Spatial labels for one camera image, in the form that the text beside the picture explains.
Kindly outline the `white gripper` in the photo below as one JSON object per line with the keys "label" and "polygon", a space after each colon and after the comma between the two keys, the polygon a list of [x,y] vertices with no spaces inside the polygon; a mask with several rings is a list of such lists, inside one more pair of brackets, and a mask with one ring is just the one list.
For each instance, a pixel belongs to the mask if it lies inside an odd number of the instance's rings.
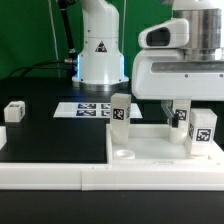
{"label": "white gripper", "polygon": [[168,124],[179,125],[172,100],[224,101],[224,62],[187,62],[177,49],[140,51],[134,59],[132,93],[162,100]]}

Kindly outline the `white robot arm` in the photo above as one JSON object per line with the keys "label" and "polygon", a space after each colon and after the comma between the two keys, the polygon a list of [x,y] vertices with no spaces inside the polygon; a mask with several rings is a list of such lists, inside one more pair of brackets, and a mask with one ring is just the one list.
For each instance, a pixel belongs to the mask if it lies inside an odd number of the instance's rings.
{"label": "white robot arm", "polygon": [[160,0],[172,17],[139,34],[130,79],[118,49],[117,9],[106,0],[56,1],[76,86],[108,91],[130,81],[136,98],[162,102],[173,125],[176,100],[224,101],[224,0]]}

